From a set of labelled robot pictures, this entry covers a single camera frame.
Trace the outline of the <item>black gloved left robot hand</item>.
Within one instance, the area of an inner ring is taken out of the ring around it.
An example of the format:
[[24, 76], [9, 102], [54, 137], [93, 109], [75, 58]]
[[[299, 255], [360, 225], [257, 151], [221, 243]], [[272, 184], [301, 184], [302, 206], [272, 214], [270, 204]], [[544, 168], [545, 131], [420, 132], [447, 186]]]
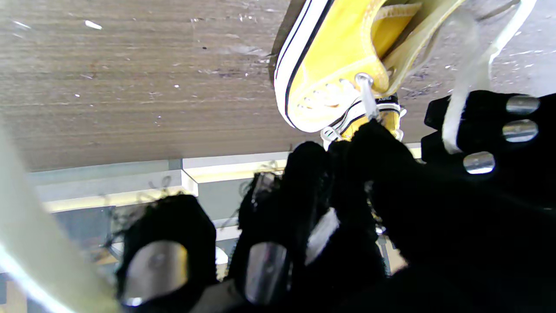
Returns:
[[429, 103], [421, 139], [425, 163], [542, 208], [555, 208], [555, 95], [471, 92], [450, 154], [442, 126], [451, 97]]

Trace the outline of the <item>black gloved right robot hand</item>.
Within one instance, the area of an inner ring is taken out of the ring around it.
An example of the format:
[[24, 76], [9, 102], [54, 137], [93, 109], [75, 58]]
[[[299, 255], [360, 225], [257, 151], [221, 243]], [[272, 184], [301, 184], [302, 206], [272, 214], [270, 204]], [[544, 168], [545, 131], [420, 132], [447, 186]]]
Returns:
[[555, 212], [415, 162], [380, 125], [256, 173], [220, 283], [216, 228], [166, 196], [124, 232], [125, 313], [553, 313]]

